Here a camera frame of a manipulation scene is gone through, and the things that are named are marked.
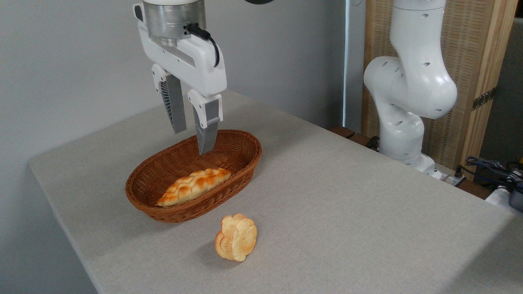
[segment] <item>basket rim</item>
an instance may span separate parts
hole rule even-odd
[[[231,175],[231,177],[229,177],[224,182],[218,184],[216,187],[213,187],[209,191],[203,193],[202,195],[200,195],[200,196],[198,196],[198,197],[196,197],[196,198],[194,198],[192,200],[189,200],[189,201],[183,202],[183,203],[179,203],[179,204],[176,204],[176,205],[173,205],[173,206],[168,206],[168,207],[147,206],[147,205],[143,204],[142,202],[140,202],[140,201],[138,201],[136,199],[136,196],[132,192],[132,187],[131,186],[132,186],[133,180],[135,179],[136,175],[138,173],[142,172],[143,169],[145,168],[145,163],[154,160],[156,157],[160,156],[161,153],[166,152],[167,150],[169,150],[171,148],[174,148],[174,146],[176,146],[178,144],[182,144],[182,143],[184,143],[186,141],[191,141],[191,140],[196,139],[196,135],[193,135],[193,136],[190,136],[190,137],[188,137],[186,139],[183,139],[183,140],[181,140],[181,141],[179,141],[179,142],[177,142],[177,143],[175,143],[175,144],[173,144],[173,145],[171,145],[171,146],[169,146],[169,147],[167,147],[167,148],[165,148],[163,150],[160,150],[160,151],[156,152],[155,154],[149,156],[144,161],[142,161],[132,171],[132,173],[129,175],[129,177],[128,177],[127,181],[126,181],[125,191],[126,191],[127,198],[130,200],[130,202],[137,209],[139,209],[141,211],[144,211],[144,212],[145,212],[145,210],[147,210],[147,211],[164,211],[164,212],[165,211],[169,211],[169,210],[179,211],[179,210],[190,209],[190,207],[195,206],[195,205],[199,204],[202,201],[205,201],[205,199],[207,198],[206,196],[214,194],[216,191],[219,191],[223,186],[232,184],[232,183],[236,182],[237,180],[242,179],[243,177],[248,175],[250,172],[252,172],[253,169],[258,164],[258,162],[259,162],[259,160],[260,160],[260,158],[262,156],[262,151],[263,151],[262,144],[260,143],[258,138],[256,138],[254,135],[252,135],[251,133],[249,133],[247,131],[243,131],[243,130],[223,129],[223,130],[218,130],[218,135],[220,133],[228,133],[228,132],[241,133],[243,136],[247,137],[249,140],[251,140],[254,143],[253,147],[256,149],[256,153],[255,153],[255,156],[253,157],[253,160],[251,160],[249,162],[249,164],[247,164],[244,168],[242,168],[241,170],[236,172],[234,175]]]

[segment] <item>oval basket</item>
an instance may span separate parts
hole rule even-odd
[[[157,221],[183,222],[197,218],[245,188],[261,155],[262,145],[245,131],[219,130],[214,149],[204,155],[199,154],[198,141],[192,136],[142,162],[127,179],[127,198]],[[219,167],[231,172],[231,177],[223,183],[188,202],[170,207],[155,206],[178,178]]]

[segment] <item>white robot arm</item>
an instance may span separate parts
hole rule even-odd
[[[175,133],[187,128],[180,81],[192,89],[200,154],[214,147],[223,120],[222,96],[227,88],[223,55],[206,32],[203,0],[145,0],[133,6],[143,49],[154,62],[156,91],[161,93]]]
[[[420,117],[440,118],[457,99],[441,56],[445,3],[395,0],[390,39],[399,58],[374,59],[363,78],[380,118],[380,153],[434,177],[434,161],[421,153]]]

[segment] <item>black cable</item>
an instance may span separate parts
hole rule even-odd
[[[504,166],[501,165],[501,163],[495,160],[485,160],[475,156],[469,156],[467,157],[466,162],[467,166],[480,166],[487,168],[492,173],[502,175],[504,177],[523,179],[522,176],[507,170]]]
[[[216,55],[216,63],[214,64],[214,67],[217,67],[218,64],[220,64],[220,50],[218,50],[218,45],[216,45],[216,42],[211,37],[211,33],[209,33],[208,31],[206,31],[204,29],[201,29],[197,25],[193,25],[193,24],[188,25],[187,30],[192,35],[196,35],[196,36],[202,38],[203,40],[211,41],[212,45],[214,46],[214,54]]]
[[[218,50],[218,45],[216,45],[216,42],[211,36],[209,36],[209,41],[211,41],[212,45],[214,46],[214,54],[216,55],[216,64],[214,67],[217,67],[220,63],[220,51]]]
[[[463,170],[463,171],[466,171],[482,180],[485,180],[485,181],[488,181],[488,182],[491,182],[491,183],[494,183],[494,184],[497,184],[499,186],[504,186],[505,188],[507,188],[507,190],[516,190],[520,193],[523,193],[523,187],[521,187],[521,185],[518,185],[518,182],[515,181],[514,179],[507,179],[505,181],[501,181],[501,180],[495,180],[495,179],[491,179],[491,178],[486,178],[486,177],[483,177],[467,168],[465,168],[464,166],[462,165],[459,165],[458,166],[459,169]]]

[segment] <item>bread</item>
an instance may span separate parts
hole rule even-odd
[[[243,214],[225,216],[214,239],[214,249],[222,258],[242,262],[253,251],[257,234],[254,221]]]
[[[208,168],[197,171],[187,177],[181,177],[167,188],[156,205],[168,207],[194,199],[231,176],[231,172],[223,168]]]

